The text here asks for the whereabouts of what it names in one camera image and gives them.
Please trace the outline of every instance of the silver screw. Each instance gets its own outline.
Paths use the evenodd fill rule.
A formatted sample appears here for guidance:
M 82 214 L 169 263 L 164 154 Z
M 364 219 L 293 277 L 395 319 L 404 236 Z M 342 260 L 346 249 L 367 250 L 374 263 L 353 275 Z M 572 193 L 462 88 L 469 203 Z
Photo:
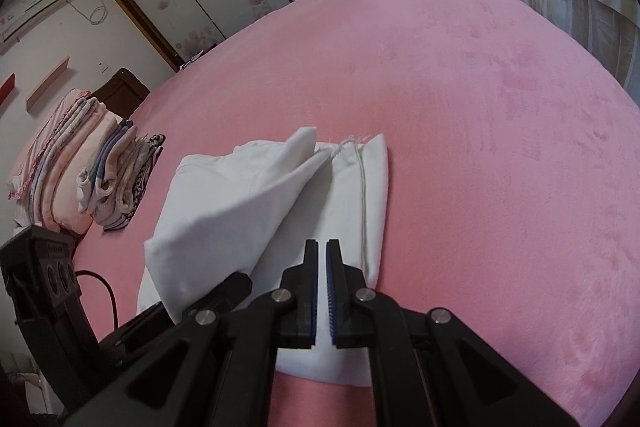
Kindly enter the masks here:
M 291 292 L 286 288 L 278 288 L 271 292 L 271 298 L 276 302 L 287 302 L 291 298 Z
M 196 313 L 196 322 L 201 326 L 208 326 L 216 320 L 216 312 L 212 310 L 200 310 Z
M 376 297 L 376 293 L 371 288 L 360 288 L 356 290 L 356 299 L 360 302 L 369 302 Z
M 431 320 L 436 324 L 446 324 L 451 320 L 451 313 L 444 308 L 437 308 L 431 312 Z

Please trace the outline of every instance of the pink blanket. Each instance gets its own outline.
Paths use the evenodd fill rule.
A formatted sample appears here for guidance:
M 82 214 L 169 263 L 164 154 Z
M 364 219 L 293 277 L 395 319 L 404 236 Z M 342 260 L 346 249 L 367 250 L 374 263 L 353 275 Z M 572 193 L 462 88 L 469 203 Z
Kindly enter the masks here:
M 153 91 L 132 117 L 166 134 L 130 225 L 93 225 L 76 267 L 136 309 L 143 241 L 188 154 L 315 125 L 384 133 L 378 288 L 450 308 L 585 427 L 640 367 L 640 110 L 569 36 L 518 0 L 298 0 Z M 99 336 L 109 298 L 82 280 Z M 278 375 L 273 427 L 374 424 L 370 390 Z

